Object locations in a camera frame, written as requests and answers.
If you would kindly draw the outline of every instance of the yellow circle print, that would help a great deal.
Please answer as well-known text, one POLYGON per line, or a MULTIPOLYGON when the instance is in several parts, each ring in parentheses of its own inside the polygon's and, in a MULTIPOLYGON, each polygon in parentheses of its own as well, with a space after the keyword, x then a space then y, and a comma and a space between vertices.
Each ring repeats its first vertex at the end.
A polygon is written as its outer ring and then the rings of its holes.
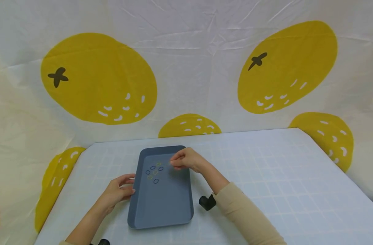
POLYGON ((35 207, 35 230, 39 233, 54 203, 68 179, 80 154, 86 148, 73 147, 56 155, 49 163, 42 179, 42 191, 35 207))
POLYGON ((157 100, 147 62, 104 34, 66 38, 44 57, 40 72, 49 95, 83 121, 130 124, 150 113, 157 100))
POLYGON ((321 21, 299 23, 267 37, 242 68, 241 106, 263 114, 291 105, 323 81, 337 52, 334 32, 321 21))
POLYGON ((354 139, 342 119, 327 113, 307 112, 293 119, 289 128, 294 127, 307 133, 343 172, 350 168, 354 139))
POLYGON ((168 121, 161 128, 158 138, 220 133, 221 129, 210 119, 197 114, 184 114, 168 121))

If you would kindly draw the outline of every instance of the black bracket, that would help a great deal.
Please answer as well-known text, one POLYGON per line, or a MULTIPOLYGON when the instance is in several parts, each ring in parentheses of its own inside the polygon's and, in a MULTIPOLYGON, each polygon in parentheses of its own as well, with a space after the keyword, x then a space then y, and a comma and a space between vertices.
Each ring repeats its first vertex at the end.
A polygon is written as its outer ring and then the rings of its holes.
POLYGON ((215 199, 213 198, 213 196, 211 195, 209 198, 207 198, 206 196, 202 196, 200 197, 199 199, 199 204, 206 210, 210 210, 212 209, 213 207, 215 207, 216 205, 216 201, 215 199))
POLYGON ((101 239, 98 245, 111 245, 111 243, 106 239, 101 239))

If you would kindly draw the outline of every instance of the table surface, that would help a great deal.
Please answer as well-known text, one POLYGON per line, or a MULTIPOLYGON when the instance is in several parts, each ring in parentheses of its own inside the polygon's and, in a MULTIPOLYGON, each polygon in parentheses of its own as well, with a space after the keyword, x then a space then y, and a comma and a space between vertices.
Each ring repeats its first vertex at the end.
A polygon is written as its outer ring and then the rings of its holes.
MULTIPOLYGON (((299 129, 96 143, 78 159, 36 245, 65 239, 113 178, 136 171, 149 147, 193 147, 266 214, 288 244, 373 244, 373 203, 299 129)), ((132 230, 129 203, 106 217, 94 237, 118 244, 246 244, 217 207, 198 201, 211 190, 191 171, 195 214, 187 225, 132 230)))

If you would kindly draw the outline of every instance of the fabric backdrop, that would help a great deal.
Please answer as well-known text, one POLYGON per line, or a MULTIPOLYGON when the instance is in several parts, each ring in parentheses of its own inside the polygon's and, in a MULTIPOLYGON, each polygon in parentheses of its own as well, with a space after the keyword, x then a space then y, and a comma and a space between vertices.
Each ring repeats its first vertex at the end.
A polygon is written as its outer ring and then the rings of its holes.
POLYGON ((0 245, 94 142, 287 127, 373 200, 373 0, 0 1, 0 245))

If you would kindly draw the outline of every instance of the white fabric backdrop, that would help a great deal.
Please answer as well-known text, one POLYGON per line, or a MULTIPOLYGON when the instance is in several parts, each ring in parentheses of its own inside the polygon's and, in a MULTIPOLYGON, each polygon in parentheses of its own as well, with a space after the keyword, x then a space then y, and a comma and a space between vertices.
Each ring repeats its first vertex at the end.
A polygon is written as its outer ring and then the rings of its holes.
POLYGON ((33 243, 45 170, 70 147, 158 137, 164 124, 186 113, 235 132, 285 128, 305 112, 333 114, 351 129, 347 174, 373 200, 373 0, 0 1, 0 244, 33 243), (310 20, 323 21, 337 38, 327 77, 281 110, 244 110, 238 79, 253 49, 310 20), (45 90, 42 59, 62 40, 86 32, 126 44, 150 65, 158 95, 142 120, 82 121, 45 90))

